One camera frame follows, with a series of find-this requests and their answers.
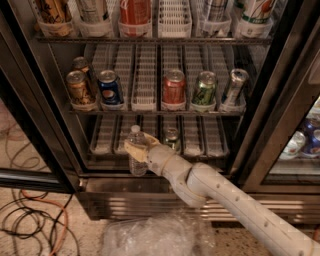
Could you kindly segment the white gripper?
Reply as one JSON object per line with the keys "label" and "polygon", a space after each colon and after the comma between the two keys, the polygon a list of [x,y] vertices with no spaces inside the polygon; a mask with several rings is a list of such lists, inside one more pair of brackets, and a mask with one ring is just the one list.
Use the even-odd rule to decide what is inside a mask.
{"label": "white gripper", "polygon": [[175,151],[167,145],[160,144],[159,140],[148,133],[144,134],[147,145],[138,145],[124,141],[126,152],[138,162],[146,162],[149,169],[161,176],[167,161],[175,154]]}

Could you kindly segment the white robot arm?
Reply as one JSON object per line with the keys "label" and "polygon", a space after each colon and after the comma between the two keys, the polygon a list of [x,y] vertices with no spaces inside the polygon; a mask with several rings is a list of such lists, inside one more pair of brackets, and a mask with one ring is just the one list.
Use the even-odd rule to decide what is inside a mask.
{"label": "white robot arm", "polygon": [[186,204],[200,208],[209,198],[216,200],[274,256],[320,256],[320,243],[243,192],[216,168],[188,162],[149,134],[144,138],[146,142],[142,145],[127,139],[125,150],[167,179]]}

